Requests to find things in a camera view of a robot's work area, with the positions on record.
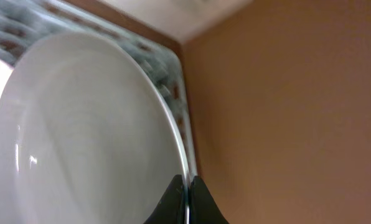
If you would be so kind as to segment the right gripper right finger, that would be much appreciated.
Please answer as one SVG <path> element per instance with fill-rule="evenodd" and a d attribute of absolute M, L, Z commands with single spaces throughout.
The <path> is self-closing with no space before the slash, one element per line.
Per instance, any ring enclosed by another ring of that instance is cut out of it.
<path fill-rule="evenodd" d="M 190 224 L 228 224 L 208 187 L 200 176 L 195 176 L 189 190 Z"/>

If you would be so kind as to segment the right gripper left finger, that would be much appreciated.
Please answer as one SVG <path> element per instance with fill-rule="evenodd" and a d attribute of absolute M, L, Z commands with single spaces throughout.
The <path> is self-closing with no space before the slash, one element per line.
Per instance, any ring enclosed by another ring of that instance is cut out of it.
<path fill-rule="evenodd" d="M 181 175 L 175 175 L 144 224 L 184 223 L 186 192 Z"/>

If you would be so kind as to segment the grey ceramic plate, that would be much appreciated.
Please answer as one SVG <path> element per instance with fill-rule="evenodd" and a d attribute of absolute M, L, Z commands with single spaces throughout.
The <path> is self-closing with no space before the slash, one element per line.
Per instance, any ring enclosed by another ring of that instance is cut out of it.
<path fill-rule="evenodd" d="M 118 44 L 38 40 L 0 98 L 0 223 L 143 223 L 189 168 L 175 119 Z"/>

